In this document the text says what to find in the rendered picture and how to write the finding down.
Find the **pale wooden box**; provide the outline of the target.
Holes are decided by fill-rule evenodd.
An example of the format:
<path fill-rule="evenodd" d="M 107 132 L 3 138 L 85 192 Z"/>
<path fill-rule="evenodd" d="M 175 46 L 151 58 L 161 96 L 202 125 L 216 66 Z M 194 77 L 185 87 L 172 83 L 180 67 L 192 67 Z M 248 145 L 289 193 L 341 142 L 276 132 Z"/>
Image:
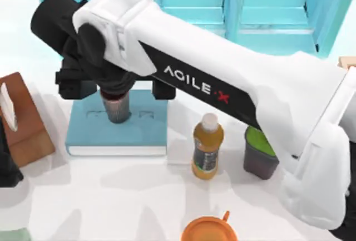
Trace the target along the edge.
<path fill-rule="evenodd" d="M 346 70 L 356 67 L 356 56 L 340 56 L 338 66 Z"/>

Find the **white flat piece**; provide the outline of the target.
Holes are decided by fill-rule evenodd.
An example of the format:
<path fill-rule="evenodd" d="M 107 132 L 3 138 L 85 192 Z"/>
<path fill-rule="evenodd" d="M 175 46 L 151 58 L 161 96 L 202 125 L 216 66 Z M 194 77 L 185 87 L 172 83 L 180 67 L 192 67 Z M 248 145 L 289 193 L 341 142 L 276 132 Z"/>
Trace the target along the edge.
<path fill-rule="evenodd" d="M 18 130 L 17 116 L 14 110 L 14 104 L 9 96 L 6 83 L 2 83 L 0 87 L 0 108 L 2 110 L 3 117 L 5 118 L 9 128 L 12 131 Z"/>

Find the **pale green object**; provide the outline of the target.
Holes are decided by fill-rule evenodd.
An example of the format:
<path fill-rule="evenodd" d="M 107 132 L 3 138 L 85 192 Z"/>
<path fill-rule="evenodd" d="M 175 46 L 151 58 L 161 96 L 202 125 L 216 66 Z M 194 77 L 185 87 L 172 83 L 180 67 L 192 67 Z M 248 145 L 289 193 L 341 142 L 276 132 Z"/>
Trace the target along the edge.
<path fill-rule="evenodd" d="M 0 231 L 0 241 L 32 241 L 27 228 Z"/>

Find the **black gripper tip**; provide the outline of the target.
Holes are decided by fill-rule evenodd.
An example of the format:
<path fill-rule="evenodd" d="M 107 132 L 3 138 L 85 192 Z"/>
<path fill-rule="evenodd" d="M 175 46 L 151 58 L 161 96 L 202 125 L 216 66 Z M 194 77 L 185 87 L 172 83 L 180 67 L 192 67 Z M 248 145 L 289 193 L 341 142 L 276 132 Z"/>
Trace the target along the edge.
<path fill-rule="evenodd" d="M 11 156 L 3 121 L 0 117 L 0 188 L 14 188 L 23 179 L 22 172 Z"/>

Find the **orange cup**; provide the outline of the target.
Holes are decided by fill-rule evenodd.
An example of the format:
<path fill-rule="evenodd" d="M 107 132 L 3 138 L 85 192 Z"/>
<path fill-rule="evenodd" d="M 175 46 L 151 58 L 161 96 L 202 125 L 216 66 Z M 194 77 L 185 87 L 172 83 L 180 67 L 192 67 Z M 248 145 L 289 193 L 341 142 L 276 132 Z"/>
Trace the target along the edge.
<path fill-rule="evenodd" d="M 204 216 L 192 220 L 183 230 L 180 241 L 238 241 L 234 229 L 228 224 L 230 212 L 222 218 Z"/>

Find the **grey can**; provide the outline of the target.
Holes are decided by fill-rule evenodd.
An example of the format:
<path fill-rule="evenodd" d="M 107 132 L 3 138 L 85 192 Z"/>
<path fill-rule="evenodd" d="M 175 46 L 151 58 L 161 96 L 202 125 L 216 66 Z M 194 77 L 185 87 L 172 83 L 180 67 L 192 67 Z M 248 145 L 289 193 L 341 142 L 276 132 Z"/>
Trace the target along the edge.
<path fill-rule="evenodd" d="M 127 121 L 131 115 L 129 92 L 124 94 L 109 94 L 100 90 L 104 108 L 108 119 L 114 124 L 120 124 Z"/>

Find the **brown wooden board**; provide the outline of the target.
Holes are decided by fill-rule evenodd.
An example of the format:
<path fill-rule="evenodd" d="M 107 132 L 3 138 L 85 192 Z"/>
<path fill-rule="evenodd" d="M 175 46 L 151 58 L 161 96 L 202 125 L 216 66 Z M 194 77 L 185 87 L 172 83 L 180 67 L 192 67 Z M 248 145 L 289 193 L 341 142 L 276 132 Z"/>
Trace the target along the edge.
<path fill-rule="evenodd" d="M 55 152 L 55 146 L 39 115 L 33 98 L 19 72 L 0 77 L 5 84 L 17 117 L 18 130 L 12 131 L 4 122 L 4 129 L 13 160 L 19 167 Z"/>

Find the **blue book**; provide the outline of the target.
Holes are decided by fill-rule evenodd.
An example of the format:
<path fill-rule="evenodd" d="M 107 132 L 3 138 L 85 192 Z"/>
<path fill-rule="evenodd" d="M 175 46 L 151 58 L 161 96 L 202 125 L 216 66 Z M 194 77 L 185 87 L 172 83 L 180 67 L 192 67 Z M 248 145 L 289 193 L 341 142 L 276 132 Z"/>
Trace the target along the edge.
<path fill-rule="evenodd" d="M 167 101 L 130 91 L 127 121 L 112 123 L 99 92 L 72 104 L 65 146 L 72 156 L 165 156 Z"/>

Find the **orange juice bottle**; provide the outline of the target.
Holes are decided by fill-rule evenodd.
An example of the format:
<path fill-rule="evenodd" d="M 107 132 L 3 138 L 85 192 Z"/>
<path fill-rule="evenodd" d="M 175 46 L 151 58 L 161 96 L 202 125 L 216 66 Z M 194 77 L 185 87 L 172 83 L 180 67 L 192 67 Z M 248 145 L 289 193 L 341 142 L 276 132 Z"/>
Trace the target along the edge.
<path fill-rule="evenodd" d="M 224 130 L 217 116 L 206 113 L 195 126 L 193 137 L 192 171 L 199 179 L 212 179 L 218 169 L 219 150 L 224 140 Z"/>

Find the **dark grey cup green inside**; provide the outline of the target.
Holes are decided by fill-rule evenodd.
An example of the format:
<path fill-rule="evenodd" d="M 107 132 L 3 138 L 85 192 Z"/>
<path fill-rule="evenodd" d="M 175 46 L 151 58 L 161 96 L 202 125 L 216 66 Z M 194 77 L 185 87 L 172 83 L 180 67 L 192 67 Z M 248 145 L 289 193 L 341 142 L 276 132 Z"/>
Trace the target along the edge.
<path fill-rule="evenodd" d="M 244 138 L 244 170 L 262 180 L 270 179 L 279 164 L 279 160 L 265 135 L 260 130 L 248 126 Z"/>

